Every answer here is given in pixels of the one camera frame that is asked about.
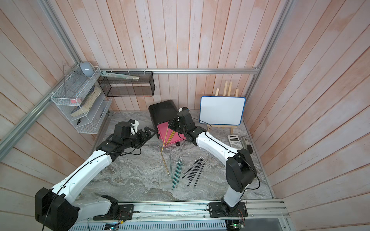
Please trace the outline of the black drawer cabinet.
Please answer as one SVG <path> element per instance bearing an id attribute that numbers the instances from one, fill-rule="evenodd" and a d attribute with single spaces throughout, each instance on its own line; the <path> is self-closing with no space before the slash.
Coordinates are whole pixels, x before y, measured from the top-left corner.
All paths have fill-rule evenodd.
<path id="1" fill-rule="evenodd" d="M 178 108 L 172 100 L 156 103 L 148 107 L 154 128 L 159 124 L 168 122 L 176 117 Z"/>

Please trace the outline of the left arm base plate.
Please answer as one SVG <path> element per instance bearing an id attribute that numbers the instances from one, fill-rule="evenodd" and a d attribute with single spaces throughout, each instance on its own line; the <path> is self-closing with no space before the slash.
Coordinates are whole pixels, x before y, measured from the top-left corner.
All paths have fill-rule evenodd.
<path id="1" fill-rule="evenodd" d="M 133 204 L 114 205 L 107 214 L 94 216 L 93 220 L 131 220 L 134 207 Z"/>

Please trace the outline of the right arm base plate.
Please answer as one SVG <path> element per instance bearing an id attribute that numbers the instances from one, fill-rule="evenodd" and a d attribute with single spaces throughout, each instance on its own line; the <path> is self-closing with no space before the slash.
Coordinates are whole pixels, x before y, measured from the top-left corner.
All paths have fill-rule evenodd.
<path id="1" fill-rule="evenodd" d="M 243 201 L 240 201 L 232 208 L 224 202 L 212 202 L 208 204 L 207 210 L 211 218 L 246 218 L 248 216 L 246 204 Z"/>

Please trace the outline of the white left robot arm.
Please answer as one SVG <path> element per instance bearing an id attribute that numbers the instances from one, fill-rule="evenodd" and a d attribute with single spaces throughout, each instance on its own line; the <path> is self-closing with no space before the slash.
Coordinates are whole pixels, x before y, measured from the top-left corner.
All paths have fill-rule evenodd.
<path id="1" fill-rule="evenodd" d="M 139 150 L 157 132 L 139 130 L 137 120 L 119 122 L 114 133 L 100 143 L 92 155 L 65 179 L 52 188 L 41 188 L 35 195 L 35 219 L 52 231 L 68 231 L 75 223 L 89 218 L 119 219 L 118 200 L 103 195 L 85 203 L 76 203 L 81 191 L 105 167 L 118 157 Z"/>

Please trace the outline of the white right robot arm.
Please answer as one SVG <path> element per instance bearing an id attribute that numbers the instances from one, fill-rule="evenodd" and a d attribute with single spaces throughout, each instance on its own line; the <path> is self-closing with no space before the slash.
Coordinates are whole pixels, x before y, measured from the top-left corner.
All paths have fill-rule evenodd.
<path id="1" fill-rule="evenodd" d="M 236 207 L 248 186 L 258 178 L 251 158 L 252 149 L 238 150 L 216 139 L 205 128 L 196 126 L 187 108 L 177 113 L 169 123 L 169 128 L 184 135 L 186 141 L 208 151 L 225 165 L 228 189 L 221 202 L 228 208 Z"/>

